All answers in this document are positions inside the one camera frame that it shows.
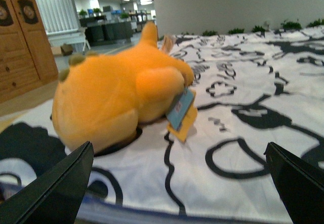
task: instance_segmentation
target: blue tag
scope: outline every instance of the blue tag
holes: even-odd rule
[[[167,119],[175,130],[179,130],[181,122],[186,115],[194,94],[186,87],[182,94],[175,97],[167,113]]]

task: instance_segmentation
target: wooden floor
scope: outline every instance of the wooden floor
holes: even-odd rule
[[[0,103],[0,132],[29,109],[53,98],[57,83],[58,81],[51,82],[23,95]]]

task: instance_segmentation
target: stuffed animal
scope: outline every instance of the stuffed animal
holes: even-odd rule
[[[59,75],[53,125],[70,150],[90,141],[95,153],[132,140],[138,124],[165,115],[194,78],[188,64],[158,49],[152,22],[136,46],[116,55],[73,55],[69,64]]]

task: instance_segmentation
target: cabinet door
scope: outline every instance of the cabinet door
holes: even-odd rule
[[[57,78],[57,66],[52,54],[35,0],[11,0],[23,31],[39,78],[51,81]]]
[[[31,60],[29,49],[10,0],[0,0],[0,60],[17,56]]]
[[[40,85],[11,0],[0,0],[0,102]]]

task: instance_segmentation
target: cardboard box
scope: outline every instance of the cardboard box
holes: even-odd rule
[[[61,46],[61,50],[62,50],[63,56],[68,56],[73,53],[73,46],[70,44],[63,44]]]
[[[54,56],[63,56],[61,47],[51,47]]]

